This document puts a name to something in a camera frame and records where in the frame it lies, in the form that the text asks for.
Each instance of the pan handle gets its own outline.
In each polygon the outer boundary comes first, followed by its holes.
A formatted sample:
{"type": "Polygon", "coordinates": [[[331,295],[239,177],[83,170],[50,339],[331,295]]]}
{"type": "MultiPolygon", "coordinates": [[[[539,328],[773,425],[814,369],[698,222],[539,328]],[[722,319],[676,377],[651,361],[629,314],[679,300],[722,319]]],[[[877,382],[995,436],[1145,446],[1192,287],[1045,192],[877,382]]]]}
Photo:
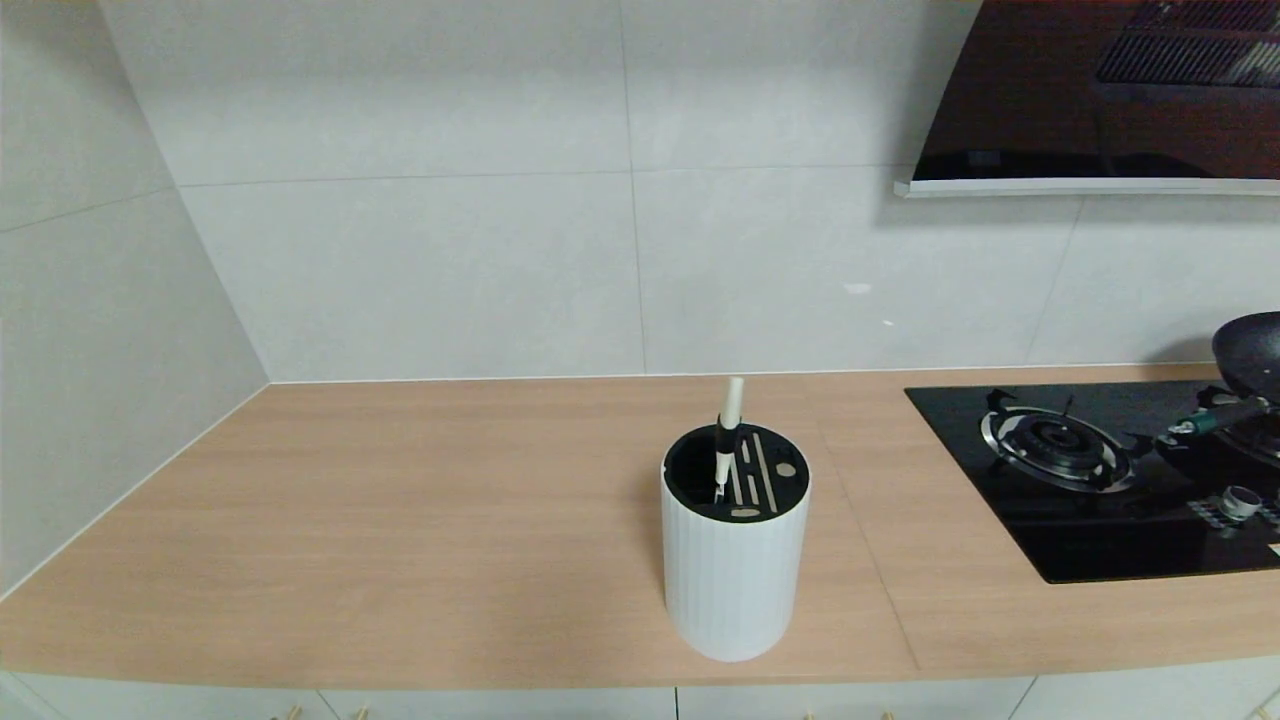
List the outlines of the pan handle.
{"type": "Polygon", "coordinates": [[[1243,423],[1251,418],[1260,418],[1271,410],[1271,404],[1266,398],[1254,395],[1231,405],[1224,405],[1212,410],[1183,418],[1169,432],[1175,436],[1207,436],[1215,430],[1243,423]]]}

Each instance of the stove knob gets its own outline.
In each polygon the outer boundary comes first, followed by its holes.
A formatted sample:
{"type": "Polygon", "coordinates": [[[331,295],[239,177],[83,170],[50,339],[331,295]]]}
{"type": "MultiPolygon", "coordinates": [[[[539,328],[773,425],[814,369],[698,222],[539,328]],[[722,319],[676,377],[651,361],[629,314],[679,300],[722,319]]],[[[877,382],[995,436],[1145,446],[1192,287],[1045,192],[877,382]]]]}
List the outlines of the stove knob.
{"type": "Polygon", "coordinates": [[[1222,491],[1217,506],[1222,515],[1243,523],[1262,507],[1262,497],[1244,486],[1231,486],[1222,491]]]}

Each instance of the knife block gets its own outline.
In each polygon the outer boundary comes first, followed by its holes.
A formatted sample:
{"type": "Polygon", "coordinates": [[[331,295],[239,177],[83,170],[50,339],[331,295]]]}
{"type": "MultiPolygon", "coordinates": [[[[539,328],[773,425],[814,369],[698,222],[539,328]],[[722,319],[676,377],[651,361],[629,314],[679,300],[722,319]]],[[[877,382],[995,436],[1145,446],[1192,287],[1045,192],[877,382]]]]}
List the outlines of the knife block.
{"type": "Polygon", "coordinates": [[[812,483],[800,448],[744,423],[724,498],[713,502],[714,433],[690,430],[663,457],[667,614],[694,650],[739,662],[777,644],[791,623],[812,483]]]}

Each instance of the gas burner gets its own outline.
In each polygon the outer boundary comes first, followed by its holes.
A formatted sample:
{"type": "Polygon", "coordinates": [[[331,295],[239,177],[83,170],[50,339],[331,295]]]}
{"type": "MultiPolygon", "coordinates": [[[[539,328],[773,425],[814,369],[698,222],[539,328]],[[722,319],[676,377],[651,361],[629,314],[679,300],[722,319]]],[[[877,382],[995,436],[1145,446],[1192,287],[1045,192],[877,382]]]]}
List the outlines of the gas burner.
{"type": "MultiPolygon", "coordinates": [[[[1240,398],[1228,389],[1210,386],[1197,395],[1202,409],[1221,407],[1239,402],[1240,398]]],[[[1280,468],[1280,416],[1263,415],[1244,420],[1215,433],[1234,450],[1275,468],[1280,468]]]]}
{"type": "Polygon", "coordinates": [[[1100,495],[1128,489],[1137,477],[1129,451],[1101,429],[1041,407],[1005,407],[1015,397],[1002,389],[987,396],[982,437],[1001,462],[1074,492],[1100,495]]]}

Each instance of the wall tile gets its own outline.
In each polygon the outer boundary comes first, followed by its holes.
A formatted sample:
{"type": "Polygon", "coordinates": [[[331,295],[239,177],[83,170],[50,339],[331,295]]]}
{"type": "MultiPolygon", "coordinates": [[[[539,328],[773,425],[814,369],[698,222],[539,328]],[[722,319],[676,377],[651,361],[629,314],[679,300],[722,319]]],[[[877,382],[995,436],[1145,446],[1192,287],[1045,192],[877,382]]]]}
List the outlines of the wall tile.
{"type": "Polygon", "coordinates": [[[172,184],[97,5],[3,13],[0,231],[172,184]]]}
{"type": "Polygon", "coordinates": [[[0,318],[5,588],[266,380],[172,190],[0,234],[0,318]]]}
{"type": "Polygon", "coordinates": [[[978,5],[622,0],[635,167],[915,163],[978,5]]]}
{"type": "Polygon", "coordinates": [[[621,170],[613,0],[111,0],[179,186],[621,170]]]}
{"type": "Polygon", "coordinates": [[[636,174],[649,370],[1019,364],[1079,200],[901,200],[892,170],[636,174]]]}
{"type": "Polygon", "coordinates": [[[273,380],[643,370],[626,174],[183,197],[273,380]]]}
{"type": "Polygon", "coordinates": [[[1226,320],[1280,309],[1280,200],[1085,201],[1034,364],[1210,360],[1226,320]]]}

